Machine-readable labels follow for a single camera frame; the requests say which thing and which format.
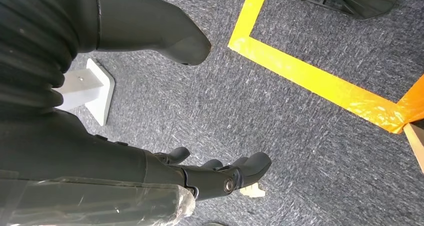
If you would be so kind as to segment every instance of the clear plastic film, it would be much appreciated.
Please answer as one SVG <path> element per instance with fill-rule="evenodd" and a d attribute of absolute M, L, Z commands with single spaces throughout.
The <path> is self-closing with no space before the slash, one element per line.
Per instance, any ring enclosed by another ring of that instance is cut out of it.
<path fill-rule="evenodd" d="M 177 185 L 32 181 L 0 171 L 0 226 L 174 226 L 195 205 L 193 195 Z"/>
<path fill-rule="evenodd" d="M 245 0 L 229 48 L 392 133 L 424 118 L 424 75 L 394 103 L 252 37 L 264 0 Z"/>

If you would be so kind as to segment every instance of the screw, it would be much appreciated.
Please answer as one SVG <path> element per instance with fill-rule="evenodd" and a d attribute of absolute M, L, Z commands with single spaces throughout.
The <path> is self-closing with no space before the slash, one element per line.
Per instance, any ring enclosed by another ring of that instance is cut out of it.
<path fill-rule="evenodd" d="M 234 181 L 232 178 L 228 178 L 224 182 L 224 191 L 226 193 L 231 193 L 234 190 Z"/>

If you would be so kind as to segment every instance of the carpet floor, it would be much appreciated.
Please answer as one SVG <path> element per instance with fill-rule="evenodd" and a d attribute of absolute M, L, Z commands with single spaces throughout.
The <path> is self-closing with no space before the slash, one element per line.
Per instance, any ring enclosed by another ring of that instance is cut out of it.
<path fill-rule="evenodd" d="M 205 63 L 153 51 L 81 54 L 115 78 L 107 125 L 73 111 L 93 134 L 152 152 L 190 149 L 187 164 L 264 151 L 266 197 L 199 202 L 182 226 L 424 225 L 424 175 L 403 134 L 390 134 L 231 51 L 244 0 L 167 0 L 210 38 Z M 398 101 L 424 73 L 424 0 L 356 21 L 300 0 L 266 0 L 252 36 Z"/>

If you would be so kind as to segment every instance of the yellow tape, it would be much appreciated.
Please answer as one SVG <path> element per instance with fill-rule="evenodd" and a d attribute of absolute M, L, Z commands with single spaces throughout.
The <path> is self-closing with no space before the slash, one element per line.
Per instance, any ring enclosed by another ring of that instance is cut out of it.
<path fill-rule="evenodd" d="M 424 75 L 396 104 L 251 38 L 263 2 L 245 0 L 229 48 L 389 132 L 424 118 Z"/>

